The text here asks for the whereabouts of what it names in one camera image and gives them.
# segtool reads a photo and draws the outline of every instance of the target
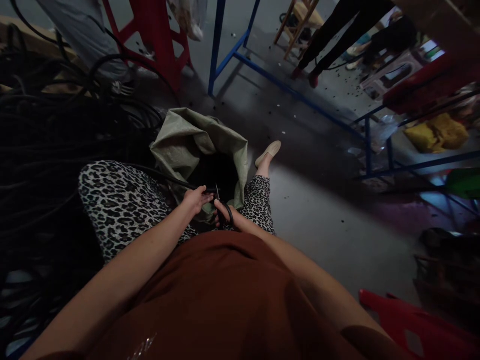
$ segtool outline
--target white pants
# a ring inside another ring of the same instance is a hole
[[[117,44],[105,31],[99,0],[37,2],[89,69],[104,56],[119,53]],[[132,80],[130,68],[120,59],[105,63],[98,73],[110,81]]]

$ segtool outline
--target white plastic stool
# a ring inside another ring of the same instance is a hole
[[[399,75],[394,79],[389,80],[388,82],[391,83],[386,85],[382,78],[385,75],[392,73],[405,65],[409,66],[410,72],[406,74],[402,73],[401,76]],[[406,50],[392,63],[383,68],[380,68],[379,70],[377,70],[377,72],[370,74],[370,76],[360,84],[360,87],[367,93],[375,91],[378,94],[378,97],[376,97],[375,100],[381,102],[384,99],[384,95],[388,93],[390,89],[394,88],[403,80],[415,74],[423,67],[424,66],[414,57],[410,50]]]

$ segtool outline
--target knee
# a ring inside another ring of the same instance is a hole
[[[91,186],[108,174],[118,173],[122,164],[113,160],[100,160],[87,164],[78,176],[80,190],[83,186]]]

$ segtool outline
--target foot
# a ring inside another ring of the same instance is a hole
[[[263,152],[263,154],[255,161],[255,166],[258,168],[260,166],[260,163],[265,159],[268,158],[269,160],[272,160],[275,155],[278,154],[280,148],[282,147],[282,142],[281,141],[274,141],[272,142],[266,150]]]
[[[129,82],[114,81],[111,84],[111,90],[114,94],[123,95],[126,97],[131,97],[135,92],[135,88],[136,83],[134,80]]]
[[[303,72],[304,71],[301,68],[296,67],[295,70],[293,70],[293,72],[291,73],[291,78],[293,80],[297,80]]]
[[[316,89],[317,86],[319,85],[319,75],[315,75],[315,74],[310,74],[308,76],[308,82],[310,83],[310,86],[313,88],[313,89]]]
[[[350,55],[351,57],[355,58],[355,57],[359,56],[361,53],[363,53],[363,48],[361,46],[352,46],[352,47],[348,48],[346,53],[348,55]]]
[[[361,62],[362,62],[362,59],[357,60],[357,61],[354,61],[354,62],[351,62],[351,63],[349,63],[349,64],[346,66],[346,69],[347,69],[348,71],[355,70],[356,68],[359,67],[359,65],[360,65]]]

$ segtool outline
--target brown shirt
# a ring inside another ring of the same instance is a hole
[[[355,327],[344,336],[335,331],[262,240],[214,231],[173,252],[88,358],[364,356],[405,359],[400,348],[376,331]]]

